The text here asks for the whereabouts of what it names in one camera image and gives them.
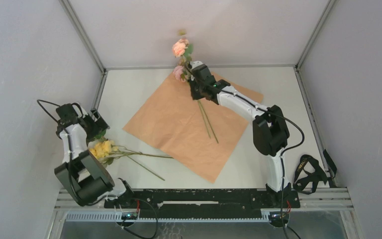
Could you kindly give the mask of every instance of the white table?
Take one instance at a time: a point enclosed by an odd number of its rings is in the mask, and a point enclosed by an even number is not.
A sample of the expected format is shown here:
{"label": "white table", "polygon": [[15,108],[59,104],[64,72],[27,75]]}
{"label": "white table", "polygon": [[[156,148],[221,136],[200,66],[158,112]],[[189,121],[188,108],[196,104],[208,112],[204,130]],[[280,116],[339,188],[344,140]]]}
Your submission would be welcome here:
{"label": "white table", "polygon": [[[292,67],[211,68],[212,72],[241,86],[264,94],[262,104],[278,105],[284,116],[294,121],[305,133],[305,143],[285,154],[286,174],[291,182],[303,154],[310,154],[321,163],[320,154]],[[110,125],[106,137],[134,151],[163,155],[164,153],[122,130],[147,98],[157,89],[172,69],[110,70],[106,79],[99,112]],[[288,123],[288,146],[301,140],[299,131]],[[190,189],[190,188],[265,188],[267,157],[253,145],[248,125],[235,150],[214,184],[194,174],[174,159],[134,156],[163,177],[160,180],[128,158],[108,166],[113,177],[121,177],[132,188]],[[319,183],[318,187],[328,187]]]}

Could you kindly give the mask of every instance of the white wall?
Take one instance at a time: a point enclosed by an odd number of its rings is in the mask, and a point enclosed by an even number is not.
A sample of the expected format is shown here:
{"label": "white wall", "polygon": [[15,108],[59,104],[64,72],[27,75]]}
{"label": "white wall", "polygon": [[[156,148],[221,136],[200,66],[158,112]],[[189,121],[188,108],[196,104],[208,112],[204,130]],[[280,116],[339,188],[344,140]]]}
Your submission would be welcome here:
{"label": "white wall", "polygon": [[59,190],[62,141],[36,99],[90,108],[99,79],[57,0],[0,0],[0,239],[43,238]]}
{"label": "white wall", "polygon": [[173,66],[185,28],[209,65],[296,64],[328,0],[71,0],[106,67]]}
{"label": "white wall", "polygon": [[382,238],[382,1],[338,1],[302,80],[365,237]]}

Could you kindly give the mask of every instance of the flower stem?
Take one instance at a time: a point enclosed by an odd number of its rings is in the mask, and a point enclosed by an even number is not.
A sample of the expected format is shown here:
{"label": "flower stem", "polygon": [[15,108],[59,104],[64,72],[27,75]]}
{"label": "flower stem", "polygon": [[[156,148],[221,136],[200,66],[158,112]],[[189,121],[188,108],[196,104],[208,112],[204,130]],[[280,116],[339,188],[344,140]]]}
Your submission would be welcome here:
{"label": "flower stem", "polygon": [[210,124],[210,120],[208,119],[207,113],[205,112],[202,103],[200,103],[200,105],[201,105],[201,108],[202,108],[202,110],[203,110],[203,112],[204,112],[205,117],[207,118],[207,122],[208,122],[208,125],[210,126],[211,132],[213,133],[214,138],[216,139],[216,142],[219,143],[219,140],[217,140],[216,134],[214,133],[214,129],[213,129],[213,127],[212,127],[211,124]]}
{"label": "flower stem", "polygon": [[200,112],[201,112],[201,116],[203,117],[205,129],[207,130],[208,138],[211,138],[210,132],[208,131],[207,123],[206,123],[205,118],[204,118],[204,113],[203,113],[203,110],[201,108],[202,104],[201,104],[200,100],[197,100],[197,102],[198,102],[198,108],[200,109]]}
{"label": "flower stem", "polygon": [[127,156],[129,159],[131,159],[132,161],[134,161],[136,164],[140,165],[141,167],[143,167],[145,170],[149,171],[150,173],[152,173],[154,176],[160,178],[161,180],[165,181],[164,178],[162,178],[161,176],[157,175],[155,172],[151,171],[150,169],[146,168],[146,166],[142,165],[141,163],[135,161],[133,158],[131,158],[130,156]]}

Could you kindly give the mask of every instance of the gray floor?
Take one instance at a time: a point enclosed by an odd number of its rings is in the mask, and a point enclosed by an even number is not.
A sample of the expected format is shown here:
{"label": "gray floor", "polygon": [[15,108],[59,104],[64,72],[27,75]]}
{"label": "gray floor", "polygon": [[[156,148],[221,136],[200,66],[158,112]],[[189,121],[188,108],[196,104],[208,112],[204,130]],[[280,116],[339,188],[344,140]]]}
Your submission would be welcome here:
{"label": "gray floor", "polygon": [[[291,226],[303,239],[345,239],[339,212],[293,212]],[[154,223],[132,225],[130,229],[139,235],[150,237]],[[290,239],[295,239],[288,230]],[[66,222],[62,239],[134,239],[113,223]],[[157,239],[282,239],[282,229],[267,223],[162,223]]]}

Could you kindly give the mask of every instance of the brown paper sheet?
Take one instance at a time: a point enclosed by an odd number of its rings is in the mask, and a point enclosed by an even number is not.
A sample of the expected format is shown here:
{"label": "brown paper sheet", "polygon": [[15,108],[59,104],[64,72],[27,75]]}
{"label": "brown paper sheet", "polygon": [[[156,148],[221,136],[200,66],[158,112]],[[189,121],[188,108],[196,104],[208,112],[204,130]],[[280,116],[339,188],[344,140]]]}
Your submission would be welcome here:
{"label": "brown paper sheet", "polygon": [[[217,81],[228,81],[216,73],[212,74]],[[231,85],[256,102],[263,99],[258,92]],[[219,144],[210,128],[211,138],[208,137],[198,103],[191,98],[189,84],[176,80],[173,74],[165,79],[123,129],[214,183],[248,122],[228,108],[206,99],[200,101]]]}

